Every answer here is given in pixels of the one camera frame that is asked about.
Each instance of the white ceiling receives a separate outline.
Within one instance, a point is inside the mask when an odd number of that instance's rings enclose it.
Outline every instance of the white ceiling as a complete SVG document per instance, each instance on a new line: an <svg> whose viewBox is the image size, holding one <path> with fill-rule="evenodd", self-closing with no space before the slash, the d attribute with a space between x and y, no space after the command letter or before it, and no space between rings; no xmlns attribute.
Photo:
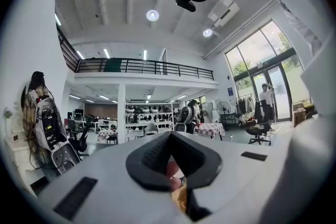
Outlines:
<svg viewBox="0 0 336 224"><path fill-rule="evenodd" d="M56 13L70 43L87 58L104 57L103 48L112 57L142 58L146 49L148 59L158 60L163 48L206 55L269 0L233 0L240 11L215 29L219 38L205 38L203 30L212 26L207 15L218 1L195 3L191 13L175 0L56 0ZM145 15L153 8L160 18L151 23Z"/></svg>
<svg viewBox="0 0 336 224"><path fill-rule="evenodd" d="M105 99L98 97L103 95L110 100L118 100L118 85L117 84L89 84L89 85L71 85L70 94L88 99L94 102L107 103ZM203 92L204 88L184 88L175 86L152 86L152 85L126 85L126 100L142 100L147 99L147 95L151 95L151 102L166 102L183 95L193 95L198 92Z"/></svg>

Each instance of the glass door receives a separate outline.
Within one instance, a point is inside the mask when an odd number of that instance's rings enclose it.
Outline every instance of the glass door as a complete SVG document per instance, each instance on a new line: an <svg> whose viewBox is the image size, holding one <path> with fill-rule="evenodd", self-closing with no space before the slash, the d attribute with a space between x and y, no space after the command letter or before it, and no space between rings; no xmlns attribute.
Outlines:
<svg viewBox="0 0 336 224"><path fill-rule="evenodd" d="M286 76L281 66L273 66L253 75L255 92L260 98L262 84L267 83L274 87L271 95L272 107L274 109L275 122L291 120L291 96Z"/></svg>

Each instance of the white column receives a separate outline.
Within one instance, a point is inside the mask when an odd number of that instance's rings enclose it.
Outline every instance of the white column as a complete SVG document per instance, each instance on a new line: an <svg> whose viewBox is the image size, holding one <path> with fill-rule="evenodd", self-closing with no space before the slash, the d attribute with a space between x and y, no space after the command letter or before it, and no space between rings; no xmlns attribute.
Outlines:
<svg viewBox="0 0 336 224"><path fill-rule="evenodd" d="M65 84L63 89L63 95L62 95L62 101L61 106L58 107L59 112L61 114L62 122L64 119L68 118L68 108L69 108L69 94L70 94L70 85Z"/></svg>
<svg viewBox="0 0 336 224"><path fill-rule="evenodd" d="M118 92L118 143L125 143L125 93L124 83L119 84Z"/></svg>

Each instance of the cardboard box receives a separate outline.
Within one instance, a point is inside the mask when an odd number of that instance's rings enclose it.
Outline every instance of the cardboard box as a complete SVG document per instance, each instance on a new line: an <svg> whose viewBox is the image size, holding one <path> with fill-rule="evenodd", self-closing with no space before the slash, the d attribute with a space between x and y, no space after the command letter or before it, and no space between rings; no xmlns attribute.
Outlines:
<svg viewBox="0 0 336 224"><path fill-rule="evenodd" d="M292 111L297 111L298 108L303 108L304 109L304 105L303 105L303 101L300 102L296 102L292 104Z"/></svg>
<svg viewBox="0 0 336 224"><path fill-rule="evenodd" d="M299 123L303 122L306 117L305 111L295 112L293 111L293 126L296 127Z"/></svg>

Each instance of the checkered tablecloth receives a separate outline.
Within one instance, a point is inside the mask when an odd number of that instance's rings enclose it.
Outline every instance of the checkered tablecloth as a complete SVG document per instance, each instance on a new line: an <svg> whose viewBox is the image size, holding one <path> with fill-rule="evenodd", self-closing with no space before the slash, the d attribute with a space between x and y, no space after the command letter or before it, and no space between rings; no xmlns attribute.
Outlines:
<svg viewBox="0 0 336 224"><path fill-rule="evenodd" d="M223 125L221 123L203 123L199 127L195 127L195 132L201 135L208 135L211 139L218 135L225 135Z"/></svg>
<svg viewBox="0 0 336 224"><path fill-rule="evenodd" d="M115 130L102 130L98 132L98 138L97 142L98 143L106 143L106 139L111 136L111 135L118 135L118 131Z"/></svg>

